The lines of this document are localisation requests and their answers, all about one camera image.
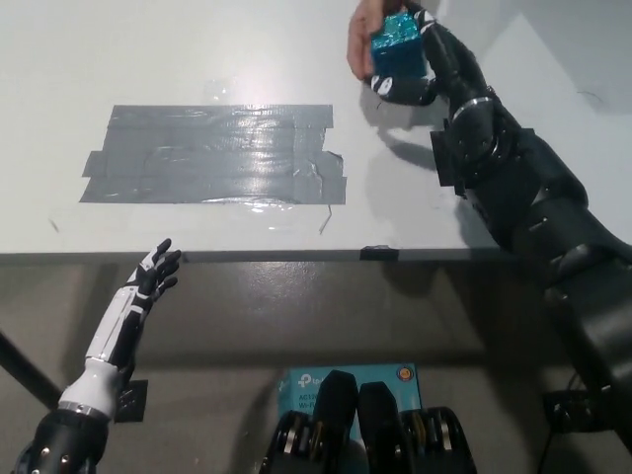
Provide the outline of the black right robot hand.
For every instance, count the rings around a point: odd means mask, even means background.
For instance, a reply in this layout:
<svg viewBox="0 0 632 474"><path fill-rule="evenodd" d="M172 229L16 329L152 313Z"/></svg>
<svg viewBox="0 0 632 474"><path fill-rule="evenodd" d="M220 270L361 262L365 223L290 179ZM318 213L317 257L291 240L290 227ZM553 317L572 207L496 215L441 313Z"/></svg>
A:
<svg viewBox="0 0 632 474"><path fill-rule="evenodd" d="M421 39L413 57L422 57L434 76L395 76L380 69L366 76L364 83L382 100L402 106L426 107L441 97L448 104L451 122L491 121L494 99L472 51L423 7L406 1L404 8Z"/></svg>

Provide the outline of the person's bare hand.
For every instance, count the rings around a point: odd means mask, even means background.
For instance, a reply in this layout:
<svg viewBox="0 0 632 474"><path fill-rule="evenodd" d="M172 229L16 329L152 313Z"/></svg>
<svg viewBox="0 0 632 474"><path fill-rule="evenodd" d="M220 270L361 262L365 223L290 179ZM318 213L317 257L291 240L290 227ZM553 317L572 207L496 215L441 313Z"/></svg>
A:
<svg viewBox="0 0 632 474"><path fill-rule="evenodd" d="M379 32L386 16L405 10L404 1L361 0L349 22L347 61L359 81L373 74L371 36Z"/></svg>

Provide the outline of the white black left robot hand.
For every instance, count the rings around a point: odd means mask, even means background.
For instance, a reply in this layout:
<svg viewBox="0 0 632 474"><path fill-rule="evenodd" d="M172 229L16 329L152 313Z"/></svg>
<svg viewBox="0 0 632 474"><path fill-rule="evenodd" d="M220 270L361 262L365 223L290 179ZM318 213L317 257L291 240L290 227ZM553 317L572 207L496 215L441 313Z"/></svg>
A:
<svg viewBox="0 0 632 474"><path fill-rule="evenodd" d="M145 320L153 305L178 282L182 252L166 239L137 265L113 296L84 356L80 376L62 392L58 408L111 421L119 394L133 373Z"/></svg>

